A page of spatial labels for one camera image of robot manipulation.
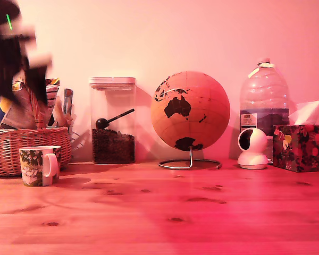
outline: tissue box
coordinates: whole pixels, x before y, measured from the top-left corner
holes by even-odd
[[[319,125],[277,125],[273,165],[294,172],[319,171]]]

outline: wooden table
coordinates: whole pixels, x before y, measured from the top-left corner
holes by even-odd
[[[319,254],[319,172],[70,164],[0,178],[0,254]]]

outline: large plastic bottle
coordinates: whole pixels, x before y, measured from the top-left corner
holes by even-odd
[[[258,61],[257,68],[242,85],[240,93],[240,130],[258,128],[268,139],[265,155],[272,163],[274,125],[289,125],[287,84],[269,58]]]

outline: glass jar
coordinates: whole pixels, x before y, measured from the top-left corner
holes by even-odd
[[[132,77],[89,79],[95,164],[135,162],[135,83]]]

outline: bottle label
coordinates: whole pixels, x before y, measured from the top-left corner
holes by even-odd
[[[289,109],[265,108],[240,111],[240,131],[247,128],[258,128],[268,136],[273,136],[274,125],[289,125]]]

